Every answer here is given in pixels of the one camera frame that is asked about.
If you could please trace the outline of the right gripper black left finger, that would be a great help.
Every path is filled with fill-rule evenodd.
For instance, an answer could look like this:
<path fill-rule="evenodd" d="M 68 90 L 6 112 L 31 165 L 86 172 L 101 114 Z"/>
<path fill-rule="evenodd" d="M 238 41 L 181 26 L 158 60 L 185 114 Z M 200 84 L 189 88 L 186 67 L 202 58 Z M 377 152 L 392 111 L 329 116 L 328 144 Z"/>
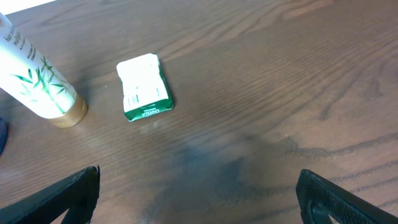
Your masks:
<path fill-rule="evenodd" d="M 1 209 L 1 223 L 90 223 L 100 196 L 100 168 L 86 167 Z"/>

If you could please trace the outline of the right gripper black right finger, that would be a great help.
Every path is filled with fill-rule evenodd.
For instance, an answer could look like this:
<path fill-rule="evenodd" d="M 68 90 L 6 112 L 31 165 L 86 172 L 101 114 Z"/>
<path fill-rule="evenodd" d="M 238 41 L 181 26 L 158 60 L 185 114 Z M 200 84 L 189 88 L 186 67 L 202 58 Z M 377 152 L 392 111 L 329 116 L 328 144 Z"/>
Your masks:
<path fill-rule="evenodd" d="M 304 224 L 397 223 L 397 217 L 308 169 L 300 172 L 296 194 Z"/>

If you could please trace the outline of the green white soap bar pack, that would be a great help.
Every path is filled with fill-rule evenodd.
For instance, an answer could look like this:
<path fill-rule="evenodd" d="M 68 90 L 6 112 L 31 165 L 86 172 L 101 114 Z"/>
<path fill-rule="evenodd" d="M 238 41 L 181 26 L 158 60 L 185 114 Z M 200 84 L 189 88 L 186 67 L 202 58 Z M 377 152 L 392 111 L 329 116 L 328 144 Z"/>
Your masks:
<path fill-rule="evenodd" d="M 167 85 L 156 54 L 145 54 L 116 65 L 123 88 L 123 110 L 133 122 L 174 108 L 174 99 Z"/>

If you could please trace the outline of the white bamboo print lotion tube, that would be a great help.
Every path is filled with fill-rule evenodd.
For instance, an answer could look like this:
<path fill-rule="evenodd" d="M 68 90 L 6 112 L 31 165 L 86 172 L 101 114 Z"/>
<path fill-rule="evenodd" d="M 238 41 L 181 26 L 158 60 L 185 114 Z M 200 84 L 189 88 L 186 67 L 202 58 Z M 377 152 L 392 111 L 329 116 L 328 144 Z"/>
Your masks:
<path fill-rule="evenodd" d="M 1 88 L 59 128 L 79 123 L 88 104 L 11 21 L 1 15 Z"/>

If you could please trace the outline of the clear spray bottle dark base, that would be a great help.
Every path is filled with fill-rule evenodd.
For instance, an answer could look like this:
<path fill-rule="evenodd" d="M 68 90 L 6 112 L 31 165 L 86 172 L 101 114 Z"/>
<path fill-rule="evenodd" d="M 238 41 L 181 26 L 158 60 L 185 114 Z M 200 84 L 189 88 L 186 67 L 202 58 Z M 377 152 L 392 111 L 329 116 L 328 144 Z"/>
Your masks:
<path fill-rule="evenodd" d="M 2 154 L 7 142 L 7 124 L 0 118 L 0 154 Z"/>

